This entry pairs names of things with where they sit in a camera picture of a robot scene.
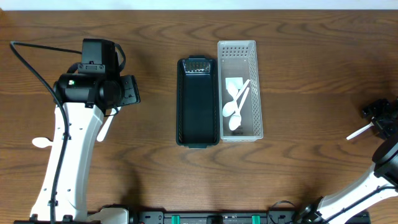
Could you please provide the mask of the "clear plastic basket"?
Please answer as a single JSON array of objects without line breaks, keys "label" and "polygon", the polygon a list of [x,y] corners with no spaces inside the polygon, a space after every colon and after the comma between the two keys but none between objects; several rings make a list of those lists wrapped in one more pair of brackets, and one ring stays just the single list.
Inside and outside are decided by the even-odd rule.
[{"label": "clear plastic basket", "polygon": [[[243,84],[250,80],[249,93],[241,109],[241,125],[229,129],[229,116],[222,110],[233,100],[228,93],[225,78],[242,77]],[[220,100],[220,135],[224,142],[254,142],[263,138],[261,95],[257,64],[256,42],[253,40],[221,40],[218,42],[218,92]],[[239,106],[243,94],[237,99]]]}]

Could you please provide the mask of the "black plastic basket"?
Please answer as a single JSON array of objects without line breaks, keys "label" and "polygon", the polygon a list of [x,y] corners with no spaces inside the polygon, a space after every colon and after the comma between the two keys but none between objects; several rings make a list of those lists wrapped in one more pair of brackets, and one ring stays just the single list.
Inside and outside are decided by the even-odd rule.
[{"label": "black plastic basket", "polygon": [[191,55],[177,62],[176,143],[204,149],[220,141],[217,61]]}]

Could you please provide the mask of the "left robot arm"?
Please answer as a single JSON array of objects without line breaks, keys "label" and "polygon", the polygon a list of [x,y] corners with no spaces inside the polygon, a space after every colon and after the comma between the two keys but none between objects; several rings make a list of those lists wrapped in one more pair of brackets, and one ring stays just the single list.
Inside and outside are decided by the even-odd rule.
[{"label": "left robot arm", "polygon": [[129,223],[122,206],[89,214],[86,185],[96,141],[103,141],[111,120],[123,106],[140,102],[135,78],[120,73],[126,56],[119,44],[84,39],[81,62],[55,82],[60,105],[41,191],[29,223]]}]

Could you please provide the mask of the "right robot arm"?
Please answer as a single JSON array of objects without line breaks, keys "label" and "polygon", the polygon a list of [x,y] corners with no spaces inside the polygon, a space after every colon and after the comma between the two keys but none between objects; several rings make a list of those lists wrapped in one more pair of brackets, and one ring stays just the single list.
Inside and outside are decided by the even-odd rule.
[{"label": "right robot arm", "polygon": [[361,113],[369,124],[350,134],[347,140],[376,128],[384,142],[373,154],[371,166],[356,182],[320,197],[296,213],[294,223],[346,223],[375,203],[397,196],[397,100],[376,100]]}]

